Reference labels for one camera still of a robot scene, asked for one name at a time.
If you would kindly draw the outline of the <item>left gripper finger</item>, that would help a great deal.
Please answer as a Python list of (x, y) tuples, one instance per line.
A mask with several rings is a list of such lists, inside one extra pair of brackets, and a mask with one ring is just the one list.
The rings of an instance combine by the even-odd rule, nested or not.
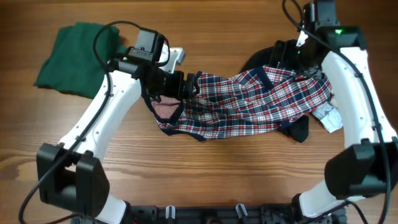
[(190, 86), (185, 86), (184, 91), (183, 91), (183, 99), (192, 99), (194, 98), (197, 94), (199, 94), (200, 88), (197, 84), (190, 85)]
[(194, 86), (194, 85), (196, 85), (200, 75), (201, 75), (201, 72), (188, 73), (187, 74), (187, 79), (186, 79), (186, 86)]

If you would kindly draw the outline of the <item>plaid red navy shirt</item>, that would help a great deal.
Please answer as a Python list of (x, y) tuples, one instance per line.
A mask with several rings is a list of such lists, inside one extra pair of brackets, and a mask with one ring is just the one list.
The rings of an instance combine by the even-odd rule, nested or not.
[(187, 100), (144, 95), (161, 131), (197, 141), (251, 136), (278, 130), (297, 142), (308, 137), (308, 114), (331, 98), (327, 78), (302, 80), (266, 65), (231, 78), (198, 72), (199, 92)]

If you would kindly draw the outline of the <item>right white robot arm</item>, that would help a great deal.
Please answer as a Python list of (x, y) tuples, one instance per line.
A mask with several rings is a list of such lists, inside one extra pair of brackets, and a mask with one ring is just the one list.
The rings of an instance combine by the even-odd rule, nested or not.
[(293, 198), (294, 219), (310, 223), (381, 194), (384, 221), (397, 183), (397, 133), (377, 97), (363, 33), (340, 24), (333, 1), (311, 1), (298, 11), (297, 45), (290, 50), (276, 42), (270, 63), (278, 68), (291, 63), (307, 78), (327, 77), (343, 120), (345, 148), (326, 163), (319, 184)]

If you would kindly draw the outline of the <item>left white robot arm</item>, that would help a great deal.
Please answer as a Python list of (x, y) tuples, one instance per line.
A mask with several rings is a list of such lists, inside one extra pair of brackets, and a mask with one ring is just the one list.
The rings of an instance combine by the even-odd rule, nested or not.
[(37, 153), (41, 201), (99, 223), (125, 222), (130, 205), (110, 194), (102, 166), (108, 143), (140, 97), (153, 102), (190, 96), (192, 80), (175, 69), (184, 58), (181, 47), (163, 45), (131, 47), (110, 60), (103, 86), (75, 127)]

